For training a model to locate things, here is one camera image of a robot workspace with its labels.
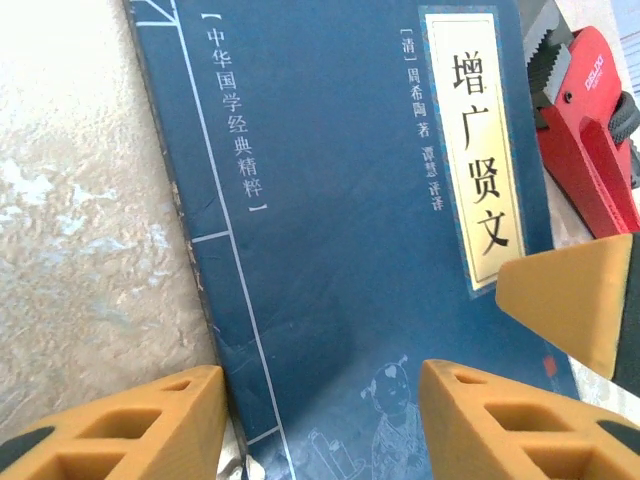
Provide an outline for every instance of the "blue book cover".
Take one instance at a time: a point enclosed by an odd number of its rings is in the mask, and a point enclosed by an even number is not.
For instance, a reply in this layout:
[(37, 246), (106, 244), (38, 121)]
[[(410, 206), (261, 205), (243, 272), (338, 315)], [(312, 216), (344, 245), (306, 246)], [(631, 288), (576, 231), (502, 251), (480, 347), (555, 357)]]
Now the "blue book cover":
[(495, 303), (552, 248), (514, 1), (125, 1), (267, 478), (431, 478), (428, 358), (577, 397)]

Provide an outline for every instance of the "wrench jaw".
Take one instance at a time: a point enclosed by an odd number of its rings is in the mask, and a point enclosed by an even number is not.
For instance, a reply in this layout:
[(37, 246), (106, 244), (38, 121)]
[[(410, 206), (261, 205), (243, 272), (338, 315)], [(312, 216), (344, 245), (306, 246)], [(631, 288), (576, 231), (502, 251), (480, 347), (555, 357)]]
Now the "wrench jaw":
[(574, 37), (554, 0), (518, 0), (518, 7), (536, 128), (547, 128), (540, 109), (558, 98)]
[(557, 44), (538, 50), (527, 65), (536, 128), (548, 127), (540, 110), (556, 103), (570, 63), (569, 49)]
[(518, 8), (527, 65), (538, 51), (555, 45), (569, 47), (573, 42), (573, 33), (554, 0), (518, 0)]

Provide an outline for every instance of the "vertical white line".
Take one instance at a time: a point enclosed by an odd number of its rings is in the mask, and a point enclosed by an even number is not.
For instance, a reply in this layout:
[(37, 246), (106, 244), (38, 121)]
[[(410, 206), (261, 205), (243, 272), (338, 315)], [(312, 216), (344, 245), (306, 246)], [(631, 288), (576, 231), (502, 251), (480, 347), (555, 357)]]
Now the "vertical white line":
[(262, 368), (264, 369), (264, 374), (267, 380), (267, 386), (269, 388), (269, 395), (271, 396), (271, 404), (273, 406), (273, 411), (276, 417), (276, 422), (280, 429), (280, 437), (282, 439), (282, 446), (284, 448), (285, 456), (287, 457), (287, 462), (289, 463), (289, 470), (291, 471), (291, 480), (296, 480), (296, 473), (293, 469), (293, 462), (291, 461), (291, 454), (289, 453), (289, 445), (287, 444), (287, 439), (284, 434), (284, 429), (282, 428), (282, 421), (280, 420), (280, 412), (278, 411), (278, 404), (276, 403), (276, 397), (273, 392), (273, 384), (271, 382), (271, 376), (269, 375), (269, 367), (267, 366), (267, 361), (264, 356), (264, 350), (262, 349), (262, 341), (260, 340), (260, 334), (258, 333), (258, 327), (256, 325), (255, 315), (253, 313), (253, 306), (251, 305), (251, 298), (249, 297), (249, 290), (247, 289), (247, 283), (244, 278), (244, 273), (242, 271), (242, 265), (240, 264), (240, 257), (238, 255), (238, 247), (236, 245), (235, 236), (233, 233), (233, 229), (231, 228), (231, 220), (229, 219), (229, 212), (227, 211), (227, 205), (224, 200), (224, 196), (222, 195), (222, 187), (220, 185), (220, 178), (218, 177), (218, 169), (216, 168), (216, 162), (213, 157), (213, 149), (211, 148), (211, 141), (209, 139), (209, 133), (207, 130), (207, 124), (204, 120), (204, 114), (202, 113), (202, 105), (200, 103), (200, 96), (198, 94), (198, 88), (196, 87), (195, 78), (193, 76), (193, 70), (191, 68), (191, 60), (189, 59), (189, 53), (187, 51), (187, 45), (184, 40), (184, 34), (182, 32), (182, 24), (180, 23), (180, 16), (178, 15), (178, 10), (176, 8), (176, 0), (171, 0), (171, 8), (173, 9), (173, 18), (175, 19), (178, 37), (180, 38), (180, 46), (182, 47), (182, 54), (184, 55), (185, 65), (187, 67), (187, 73), (189, 74), (189, 81), (191, 83), (191, 90), (193, 91), (193, 98), (196, 103), (196, 109), (198, 111), (198, 117), (200, 118), (200, 128), (202, 129), (202, 135), (204, 137), (204, 143), (207, 147), (207, 154), (209, 155), (209, 162), (211, 163), (211, 170), (213, 171), (213, 177), (216, 183), (216, 189), (218, 190), (218, 196), (220, 197), (220, 206), (222, 208), (222, 213), (224, 215), (225, 222), (227, 224), (227, 230), (229, 231), (229, 238), (231, 240), (231, 248), (233, 250), (233, 256), (236, 261), (236, 267), (238, 269), (238, 274), (240, 276), (240, 284), (242, 285), (242, 292), (244, 293), (244, 299), (247, 304), (247, 309), (249, 310), (249, 317), (251, 318), (251, 327), (253, 329), (253, 335), (256, 339), (256, 346), (258, 347), (258, 353), (260, 354), (260, 360), (262, 361)]
[(158, 5), (156, 5), (155, 3), (153, 3), (152, 0), (144, 0), (144, 2), (149, 5), (151, 8), (153, 8), (154, 10), (156, 10), (158, 13), (160, 13), (163, 17), (165, 17), (167, 20), (170, 20), (173, 22), (173, 18), (171, 18), (169, 16), (169, 14), (167, 12), (165, 12), (164, 10), (162, 10)]

